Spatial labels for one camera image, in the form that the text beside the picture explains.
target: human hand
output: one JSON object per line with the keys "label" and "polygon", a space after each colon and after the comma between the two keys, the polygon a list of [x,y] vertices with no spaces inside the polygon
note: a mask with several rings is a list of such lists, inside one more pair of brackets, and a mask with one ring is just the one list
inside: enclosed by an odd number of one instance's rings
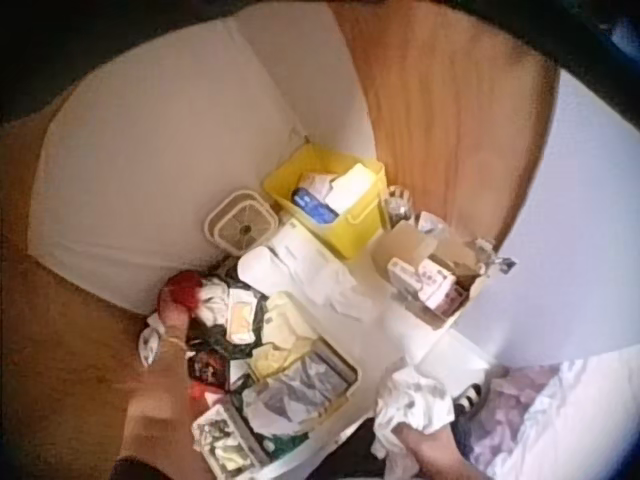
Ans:
{"label": "human hand", "polygon": [[393,434],[420,465],[420,470],[434,480],[480,480],[488,478],[467,462],[453,439],[451,427],[424,434],[406,423],[399,423]]}
{"label": "human hand", "polygon": [[171,299],[171,287],[164,287],[158,296],[158,316],[166,328],[186,331],[189,326],[189,311]]}

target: food package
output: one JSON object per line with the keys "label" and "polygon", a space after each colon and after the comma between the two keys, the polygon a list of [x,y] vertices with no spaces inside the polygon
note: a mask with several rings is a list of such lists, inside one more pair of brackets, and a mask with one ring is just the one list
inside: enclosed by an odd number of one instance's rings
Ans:
{"label": "food package", "polygon": [[226,325],[229,316],[229,287],[220,279],[211,277],[202,281],[198,292],[200,304],[196,316],[207,327]]}
{"label": "food package", "polygon": [[227,340],[237,345],[253,343],[253,318],[258,301],[253,293],[232,288],[229,290],[229,316],[227,319]]}
{"label": "food package", "polygon": [[216,478],[233,479],[269,462],[227,399],[214,404],[191,431],[194,448],[202,452]]}

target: rubbish pile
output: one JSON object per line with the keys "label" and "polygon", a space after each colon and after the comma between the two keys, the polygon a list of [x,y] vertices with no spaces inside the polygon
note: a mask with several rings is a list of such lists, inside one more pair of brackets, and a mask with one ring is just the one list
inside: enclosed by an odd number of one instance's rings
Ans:
{"label": "rubbish pile", "polygon": [[[264,189],[282,207],[280,219],[257,193],[235,192],[204,225],[206,238],[228,256],[206,272],[170,280],[174,301],[192,315],[190,393],[206,402],[193,423],[194,447],[217,478],[256,474],[349,401],[358,366],[318,332],[304,304],[345,321],[379,315],[341,259],[366,251],[383,228],[370,250],[375,270],[433,328],[460,311],[489,267],[514,263],[486,242],[457,240],[427,212],[415,214],[409,193],[387,189],[375,161],[307,144]],[[147,323],[139,341],[145,366],[164,334],[156,314]]]}

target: trash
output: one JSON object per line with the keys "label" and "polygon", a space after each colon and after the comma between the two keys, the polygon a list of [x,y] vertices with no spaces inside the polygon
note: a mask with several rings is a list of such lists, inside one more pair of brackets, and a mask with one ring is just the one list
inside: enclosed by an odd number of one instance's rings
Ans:
{"label": "trash", "polygon": [[318,333],[304,320],[286,294],[277,293],[267,300],[262,341],[289,349],[302,339],[315,340]]}
{"label": "trash", "polygon": [[227,399],[196,420],[191,431],[194,448],[202,452],[216,478],[236,478],[269,462]]}
{"label": "trash", "polygon": [[187,369],[192,379],[217,388],[220,393],[229,390],[229,360],[220,353],[197,352],[187,360]]}
{"label": "trash", "polygon": [[384,208],[390,229],[403,220],[413,221],[411,194],[405,188],[397,185],[389,187],[388,197],[384,200]]}
{"label": "trash", "polygon": [[258,380],[265,380],[282,372],[289,365],[311,350],[311,340],[297,340],[291,348],[281,350],[273,345],[263,345],[253,351],[249,366]]}
{"label": "trash", "polygon": [[242,394],[251,428],[262,435],[308,432],[349,384],[312,352]]}
{"label": "trash", "polygon": [[371,447],[379,459],[387,457],[385,480],[406,480],[419,471],[415,457],[392,433],[393,427],[404,422],[428,434],[453,419],[453,402],[441,383],[421,376],[412,366],[389,374],[378,387],[376,439]]}
{"label": "trash", "polygon": [[207,327],[225,325],[229,318],[229,288],[218,278],[205,279],[198,292],[196,316]]}
{"label": "trash", "polygon": [[209,283],[212,279],[217,279],[224,283],[231,291],[237,289],[243,292],[243,296],[246,294],[253,297],[255,301],[255,308],[253,313],[253,321],[251,324],[251,332],[246,332],[245,339],[253,339],[251,343],[236,344],[227,339],[227,326],[226,325],[213,325],[207,327],[204,322],[194,322],[189,324],[189,330],[187,332],[187,347],[194,351],[208,351],[214,350],[224,355],[229,360],[247,359],[251,357],[251,351],[256,347],[262,345],[262,327],[264,324],[264,315],[267,311],[266,300],[267,298],[257,290],[251,288],[250,285],[238,279],[236,267],[237,258],[225,258],[222,259],[217,265],[209,269],[208,273],[204,276],[204,283]]}
{"label": "trash", "polygon": [[436,237],[447,235],[447,224],[444,220],[429,212],[420,212],[416,227],[426,235]]}
{"label": "trash", "polygon": [[234,389],[238,380],[247,373],[249,373],[249,362],[247,360],[231,360],[229,362],[229,384],[231,389]]}
{"label": "trash", "polygon": [[232,288],[229,290],[229,316],[227,340],[236,345],[246,345],[256,340],[253,334],[253,318],[258,301],[253,293]]}

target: floor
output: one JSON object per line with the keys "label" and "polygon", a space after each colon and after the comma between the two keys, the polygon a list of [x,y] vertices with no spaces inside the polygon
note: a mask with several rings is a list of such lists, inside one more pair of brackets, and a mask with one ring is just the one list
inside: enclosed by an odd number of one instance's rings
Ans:
{"label": "floor", "polygon": [[4,129],[0,140],[2,457],[13,478],[106,478],[139,365],[143,319],[26,254],[33,172],[63,99]]}

